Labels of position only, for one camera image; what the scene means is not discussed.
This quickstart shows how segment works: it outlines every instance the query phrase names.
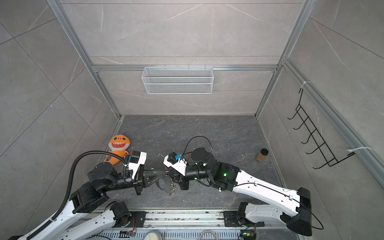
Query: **plush toy face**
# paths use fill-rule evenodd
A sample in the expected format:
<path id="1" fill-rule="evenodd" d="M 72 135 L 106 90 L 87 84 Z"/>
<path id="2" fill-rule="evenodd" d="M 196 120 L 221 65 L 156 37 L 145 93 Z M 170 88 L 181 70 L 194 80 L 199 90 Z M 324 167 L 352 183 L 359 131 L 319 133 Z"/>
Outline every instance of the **plush toy face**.
<path id="1" fill-rule="evenodd" d="M 126 136 L 120 134 L 112 137 L 108 143 L 108 146 L 112 151 L 121 151 L 126 150 L 130 144 L 131 142 L 129 139 Z"/>

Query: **white wire basket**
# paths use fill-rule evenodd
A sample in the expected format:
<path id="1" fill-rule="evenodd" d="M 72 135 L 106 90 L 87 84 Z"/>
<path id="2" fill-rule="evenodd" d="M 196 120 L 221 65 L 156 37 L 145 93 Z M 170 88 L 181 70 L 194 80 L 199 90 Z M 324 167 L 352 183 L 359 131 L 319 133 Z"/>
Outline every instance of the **white wire basket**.
<path id="1" fill-rule="evenodd" d="M 212 93 L 211 67 L 146 67 L 142 80 L 148 94 Z"/>

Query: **black wire hook rack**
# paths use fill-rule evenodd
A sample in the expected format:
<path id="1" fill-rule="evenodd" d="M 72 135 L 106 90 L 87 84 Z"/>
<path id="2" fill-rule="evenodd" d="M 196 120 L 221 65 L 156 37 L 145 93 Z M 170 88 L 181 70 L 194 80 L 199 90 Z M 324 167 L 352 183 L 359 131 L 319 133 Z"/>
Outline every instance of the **black wire hook rack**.
<path id="1" fill-rule="evenodd" d="M 295 111 L 296 113 L 293 115 L 293 117 L 291 118 L 288 118 L 289 120 L 292 120 L 296 115 L 298 115 L 300 117 L 300 119 L 302 120 L 302 124 L 298 127 L 298 128 L 293 128 L 294 130 L 298 130 L 300 129 L 303 125 L 307 128 L 308 132 L 310 133 L 310 135 L 308 136 L 308 139 L 306 142 L 301 142 L 302 144 L 307 144 L 308 141 L 310 140 L 310 138 L 312 137 L 312 139 L 314 140 L 317 148 L 315 150 L 313 150 L 312 152 L 306 152 L 306 154 L 312 154 L 314 153 L 316 150 L 319 150 L 322 154 L 322 156 L 324 157 L 326 163 L 321 165 L 320 167 L 314 167 L 314 169 L 320 169 L 322 167 L 324 167 L 325 165 L 328 165 L 330 167 L 338 164 L 338 163 L 341 163 L 342 161 L 344 161 L 345 159 L 353 156 L 355 153 L 354 152 L 351 152 L 349 153 L 345 158 L 343 158 L 342 160 L 337 160 L 337 158 L 335 157 L 335 155 L 333 154 L 332 150 L 329 148 L 328 144 L 326 143 L 326 141 L 324 140 L 323 136 L 321 135 L 321 133 L 319 132 L 319 130 L 317 129 L 317 127 L 315 126 L 315 124 L 313 124 L 313 121 L 311 120 L 311 118 L 308 116 L 308 114 L 306 113 L 306 111 L 304 110 L 304 108 L 302 107 L 302 105 L 300 104 L 301 103 L 301 97 L 303 96 L 303 89 L 300 88 L 299 90 L 299 94 L 300 94 L 300 100 L 299 100 L 299 104 L 297 105 L 297 107 L 295 108 Z M 303 114 L 300 114 L 299 113 L 299 110 L 303 110 L 303 112 L 305 113 L 305 116 L 302 116 Z M 314 130 L 311 131 L 308 127 L 308 125 L 306 124 L 307 121 L 310 121 L 312 123 L 312 125 L 314 126 Z M 321 137 L 321 140 L 323 143 L 321 143 L 319 145 L 319 142 L 316 141 L 315 137 L 313 136 L 314 133 L 317 133 L 320 137 Z M 325 154 L 324 154 L 324 150 L 321 149 L 321 147 L 324 145 L 324 147 L 326 147 L 329 152 L 331 153 L 331 157 L 332 159 L 331 160 L 327 160 L 327 158 L 325 157 Z"/>

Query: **metal beam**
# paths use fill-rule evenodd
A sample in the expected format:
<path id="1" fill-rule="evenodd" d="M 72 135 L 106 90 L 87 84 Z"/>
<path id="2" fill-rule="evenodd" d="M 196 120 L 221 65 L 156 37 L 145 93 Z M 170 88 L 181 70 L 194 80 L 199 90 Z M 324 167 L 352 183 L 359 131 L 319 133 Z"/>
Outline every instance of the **metal beam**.
<path id="1" fill-rule="evenodd" d="M 70 39 L 71 43 L 73 44 L 74 48 L 76 49 L 77 53 L 79 54 L 81 60 L 83 61 L 85 67 L 87 68 L 88 72 L 91 74 L 93 80 L 95 81 L 96 85 L 100 89 L 101 93 L 103 94 L 105 100 L 107 101 L 109 107 L 111 108 L 112 112 L 115 114 L 116 118 L 119 118 L 121 115 L 119 113 L 119 110 L 117 109 L 114 101 L 112 100 L 111 95 L 109 94 L 109 91 L 104 86 L 101 78 L 97 75 L 97 73 L 92 68 L 92 62 L 89 58 L 87 52 L 85 51 L 83 45 L 80 42 L 79 37 L 77 36 L 76 32 L 73 29 L 73 26 L 71 22 L 69 21 L 67 15 L 64 12 L 64 9 L 61 5 L 61 3 L 58 0 L 47 0 L 48 4 L 50 5 L 52 11 L 55 13 L 57 19 L 59 20 L 60 24 L 62 25 L 65 33 L 67 34 L 68 38 Z"/>
<path id="2" fill-rule="evenodd" d="M 304 81 L 309 81 L 289 59 L 284 59 L 283 66 L 292 74 L 300 85 Z M 352 149 L 357 147 L 369 147 L 362 137 L 325 99 L 325 97 L 313 86 L 313 84 L 306 83 L 303 85 L 303 89 Z M 384 188 L 383 160 L 373 150 L 359 149 L 356 150 L 355 153 Z"/>
<path id="3" fill-rule="evenodd" d="M 295 22 L 295 25 L 293 26 L 291 35 L 289 36 L 288 41 L 284 47 L 283 53 L 280 56 L 280 59 L 278 62 L 279 68 L 277 68 L 277 71 L 272 75 L 272 77 L 268 83 L 268 86 L 264 92 L 264 95 L 260 101 L 260 104 L 256 110 L 255 116 L 257 118 L 260 117 L 260 114 L 261 114 L 262 110 L 264 109 L 264 106 L 265 106 L 269 96 L 271 95 L 272 89 L 275 86 L 276 81 L 280 75 L 282 60 L 284 58 L 287 58 L 290 55 L 290 53 L 292 52 L 292 49 L 296 43 L 296 40 L 299 37 L 301 31 L 303 30 L 303 27 L 304 27 L 309 15 L 310 15 L 311 10 L 312 10 L 315 3 L 316 3 L 316 0 L 306 0 L 303 3 L 303 7 L 301 8 L 299 16 L 296 19 L 296 22 Z"/>
<path id="4" fill-rule="evenodd" d="M 276 65 L 93 65 L 94 71 L 143 71 L 145 67 L 211 67 L 214 71 L 276 71 Z"/>

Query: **white zip tie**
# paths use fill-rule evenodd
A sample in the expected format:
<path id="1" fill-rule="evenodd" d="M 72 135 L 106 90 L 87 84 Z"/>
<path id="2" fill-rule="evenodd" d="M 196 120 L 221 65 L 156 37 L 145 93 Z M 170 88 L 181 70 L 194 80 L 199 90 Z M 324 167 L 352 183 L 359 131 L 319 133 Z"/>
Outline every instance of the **white zip tie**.
<path id="1" fill-rule="evenodd" d="M 303 85 L 302 85 L 300 88 L 303 88 L 304 84 L 306 84 L 306 83 L 310 83 L 310 82 L 306 82 L 306 81 L 304 81 L 304 82 L 303 82 Z"/>
<path id="2" fill-rule="evenodd" d="M 371 149 L 371 150 L 373 150 L 373 148 L 371 148 L 371 147 L 357 147 L 357 148 L 354 148 L 354 149 L 347 149 L 347 151 L 348 152 L 353 152 L 353 151 L 355 151 L 355 150 L 359 150 L 359 149 Z"/>

